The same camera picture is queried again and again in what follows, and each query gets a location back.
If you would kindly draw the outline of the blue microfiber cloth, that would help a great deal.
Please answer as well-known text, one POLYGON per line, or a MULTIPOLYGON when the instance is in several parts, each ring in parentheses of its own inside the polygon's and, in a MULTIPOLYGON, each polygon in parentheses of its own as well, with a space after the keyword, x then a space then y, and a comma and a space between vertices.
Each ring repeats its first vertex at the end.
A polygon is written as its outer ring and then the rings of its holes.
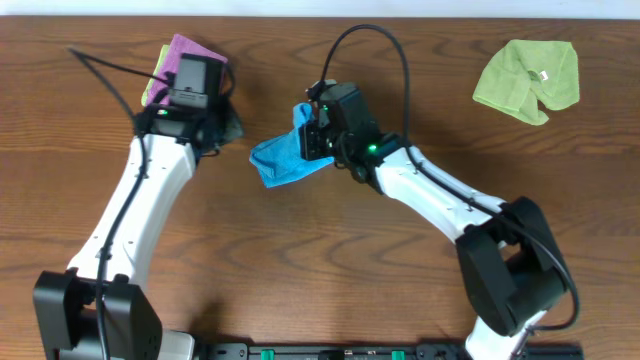
POLYGON ((266 188, 301 180, 334 162, 333 157, 308 161, 301 156, 299 129, 314 120, 312 107, 299 103, 292 109, 294 128, 287 134, 255 146, 249 156, 266 188))

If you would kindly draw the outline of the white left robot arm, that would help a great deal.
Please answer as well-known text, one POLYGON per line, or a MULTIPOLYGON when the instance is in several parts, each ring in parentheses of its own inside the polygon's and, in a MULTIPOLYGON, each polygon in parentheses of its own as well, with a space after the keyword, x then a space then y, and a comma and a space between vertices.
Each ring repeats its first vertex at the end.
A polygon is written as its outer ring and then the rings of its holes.
POLYGON ((200 159, 242 136, 228 97, 152 102, 136 114, 127 164, 98 225, 63 272, 44 271, 33 303, 48 359, 194 359, 145 291, 154 249, 200 159))

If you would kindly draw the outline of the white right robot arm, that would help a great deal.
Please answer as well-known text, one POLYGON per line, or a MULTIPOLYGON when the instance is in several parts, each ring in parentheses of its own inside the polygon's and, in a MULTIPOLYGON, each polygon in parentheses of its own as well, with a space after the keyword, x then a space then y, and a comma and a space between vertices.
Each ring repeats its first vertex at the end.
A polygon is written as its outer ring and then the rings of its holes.
POLYGON ((454 243, 477 320, 464 345, 473 359, 519 359, 540 320, 572 282, 541 209, 521 197, 486 195, 427 160, 399 135, 339 131, 317 123, 299 131, 305 160, 331 157, 352 177, 398 200, 454 243))

